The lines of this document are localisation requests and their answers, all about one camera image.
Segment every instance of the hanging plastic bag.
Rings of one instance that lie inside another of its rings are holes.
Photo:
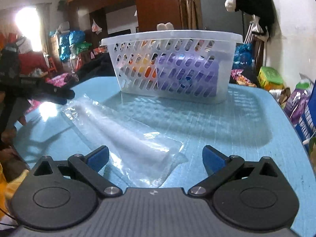
[[[102,28],[100,28],[94,20],[92,24],[92,32],[95,32],[97,35],[102,32]]]
[[[90,149],[106,145],[111,169],[129,186],[157,188],[185,157],[183,143],[84,96],[63,108]]]

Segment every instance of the blue gripper pad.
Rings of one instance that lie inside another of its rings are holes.
[[[203,164],[208,175],[215,174],[226,166],[229,157],[219,152],[210,145],[206,145],[202,151]]]
[[[99,172],[107,164],[109,157],[108,147],[101,146],[86,156],[86,164],[94,171]]]

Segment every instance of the bright light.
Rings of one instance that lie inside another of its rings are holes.
[[[41,51],[40,19],[36,8],[23,8],[15,17],[15,23],[24,36],[31,40],[33,51]]]
[[[52,102],[44,102],[39,106],[40,115],[44,122],[47,121],[48,118],[57,116],[57,108],[56,104]]]

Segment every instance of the window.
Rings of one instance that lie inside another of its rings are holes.
[[[21,33],[31,40],[33,51],[41,51],[40,19],[36,8],[23,8],[15,17],[15,23]]]

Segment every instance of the blue table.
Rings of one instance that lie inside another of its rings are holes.
[[[74,91],[76,98],[87,94],[184,143],[182,153],[188,162],[176,167],[162,187],[184,187],[188,191],[206,178],[202,149],[207,144],[225,155],[237,154],[247,161],[272,157],[300,200],[293,230],[304,237],[316,233],[316,181],[312,167],[295,130],[268,92],[230,85],[225,102],[209,105],[121,93],[115,77],[90,79]],[[17,125],[15,147],[30,166],[43,155],[64,160],[75,153],[90,152],[56,108],[51,108],[51,117],[40,108],[26,119],[26,126]],[[123,190],[127,187],[108,170],[102,173]]]

